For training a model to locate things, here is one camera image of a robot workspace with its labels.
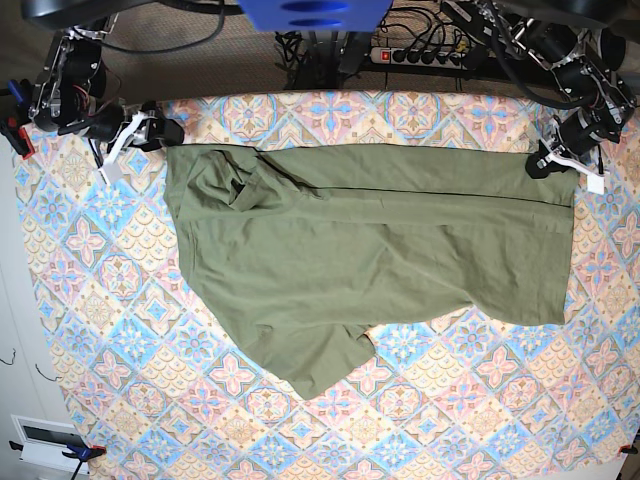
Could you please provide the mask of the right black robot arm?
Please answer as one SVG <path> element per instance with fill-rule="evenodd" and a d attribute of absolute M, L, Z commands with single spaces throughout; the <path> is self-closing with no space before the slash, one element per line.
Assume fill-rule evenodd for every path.
<path fill-rule="evenodd" d="M 147 101 L 134 108 L 117 91 L 107 91 L 112 72 L 102 58 L 102 47 L 116 19 L 111 15 L 56 32 L 28 110 L 30 120 L 43 131 L 86 138 L 97 163 L 103 162 L 101 148 L 113 151 L 137 113 L 144 119 L 124 140 L 125 149 L 156 151 L 182 144 L 185 136 L 158 103 Z"/>

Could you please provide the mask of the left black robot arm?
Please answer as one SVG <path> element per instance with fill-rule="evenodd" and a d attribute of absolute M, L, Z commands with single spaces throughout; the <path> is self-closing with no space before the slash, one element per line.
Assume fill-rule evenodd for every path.
<path fill-rule="evenodd" d="M 629 1 L 480 1 L 479 13 L 491 25 L 491 48 L 508 78 L 530 100 L 568 112 L 553 118 L 550 132 L 525 164 L 533 179 L 576 170 L 602 179 L 604 166 L 585 166 L 601 143 L 617 144 L 638 104 L 632 89 L 592 46 L 588 33 L 603 32 L 630 14 Z M 555 80 L 564 100 L 533 92 L 513 60 L 531 60 Z"/>

